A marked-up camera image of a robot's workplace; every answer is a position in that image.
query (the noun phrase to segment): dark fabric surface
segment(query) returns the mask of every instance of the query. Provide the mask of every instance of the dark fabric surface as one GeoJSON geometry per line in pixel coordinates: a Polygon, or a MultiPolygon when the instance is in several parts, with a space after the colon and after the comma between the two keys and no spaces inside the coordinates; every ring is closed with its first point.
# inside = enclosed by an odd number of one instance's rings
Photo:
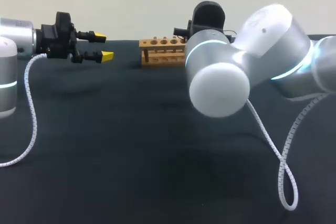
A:
{"type": "MultiPolygon", "coordinates": [[[[99,48],[113,50],[114,61],[32,66],[37,142],[22,162],[0,168],[1,224],[335,222],[334,97],[309,113],[294,139],[288,163],[300,198],[286,212],[279,162],[247,107],[206,118],[189,101],[183,69],[140,69],[137,41],[99,48]]],[[[17,111],[0,122],[0,162],[31,137],[26,63],[19,62],[17,111]]],[[[268,82],[250,100],[281,150],[307,101],[287,101],[268,82]]],[[[286,192],[291,199],[288,183],[286,192]]]]}

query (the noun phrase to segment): coiled cable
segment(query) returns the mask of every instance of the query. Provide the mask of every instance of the coiled cable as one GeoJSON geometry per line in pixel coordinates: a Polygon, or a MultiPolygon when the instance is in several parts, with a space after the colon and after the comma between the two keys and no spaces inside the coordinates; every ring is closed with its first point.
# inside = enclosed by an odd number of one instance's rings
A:
{"type": "Polygon", "coordinates": [[[287,160],[287,156],[288,156],[288,151],[290,148],[290,144],[294,138],[294,134],[297,130],[297,128],[299,127],[300,123],[302,122],[303,118],[308,114],[308,112],[318,103],[320,102],[323,98],[325,98],[327,95],[323,94],[320,95],[316,98],[314,98],[302,111],[301,113],[297,116],[297,118],[295,119],[292,127],[289,130],[289,133],[287,135],[285,144],[284,144],[284,148],[282,150],[282,154],[280,154],[280,152],[278,151],[277,147],[275,146],[275,144],[273,143],[272,139],[270,138],[268,132],[266,131],[264,124],[262,123],[257,111],[255,110],[255,108],[253,107],[252,103],[247,100],[247,105],[250,108],[253,116],[255,117],[262,133],[264,134],[267,142],[269,143],[269,145],[271,146],[272,150],[274,151],[275,155],[278,157],[278,159],[280,160],[280,166],[279,166],[279,173],[278,173],[278,193],[279,193],[279,198],[281,201],[281,204],[284,206],[285,209],[289,210],[289,211],[293,211],[296,209],[297,205],[298,205],[298,201],[299,201],[299,193],[298,193],[298,186],[296,184],[294,175],[292,174],[289,166],[286,163],[287,160]],[[292,184],[292,188],[293,188],[293,203],[292,205],[289,205],[286,201],[285,195],[284,195],[284,175],[285,175],[285,170],[286,173],[288,174],[288,177],[290,179],[290,182],[292,184]]]}
{"type": "Polygon", "coordinates": [[[32,115],[31,119],[33,120],[33,134],[31,136],[30,143],[29,143],[28,147],[26,148],[26,150],[20,156],[18,156],[16,159],[14,159],[12,161],[0,164],[0,167],[14,165],[17,162],[21,161],[25,156],[28,155],[28,153],[32,150],[32,148],[35,144],[35,140],[36,140],[36,136],[37,136],[37,119],[36,119],[36,113],[35,113],[35,109],[34,109],[32,95],[30,93],[29,71],[30,71],[30,68],[31,68],[32,64],[35,61],[37,61],[39,59],[43,59],[43,58],[47,58],[47,55],[46,54],[40,54],[40,55],[36,55],[35,57],[33,57],[28,62],[27,66],[26,66],[26,69],[25,69],[25,74],[24,74],[25,89],[26,89],[28,104],[29,104],[29,108],[30,108],[30,113],[32,115]]]}

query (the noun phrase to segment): test tube rack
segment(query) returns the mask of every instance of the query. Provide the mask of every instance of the test tube rack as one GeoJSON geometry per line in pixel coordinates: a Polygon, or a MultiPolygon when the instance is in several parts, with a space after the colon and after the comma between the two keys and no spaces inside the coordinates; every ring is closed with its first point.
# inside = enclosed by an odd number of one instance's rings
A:
{"type": "Polygon", "coordinates": [[[142,67],[182,67],[185,63],[185,40],[174,36],[171,39],[142,39],[139,41],[142,67]]]}

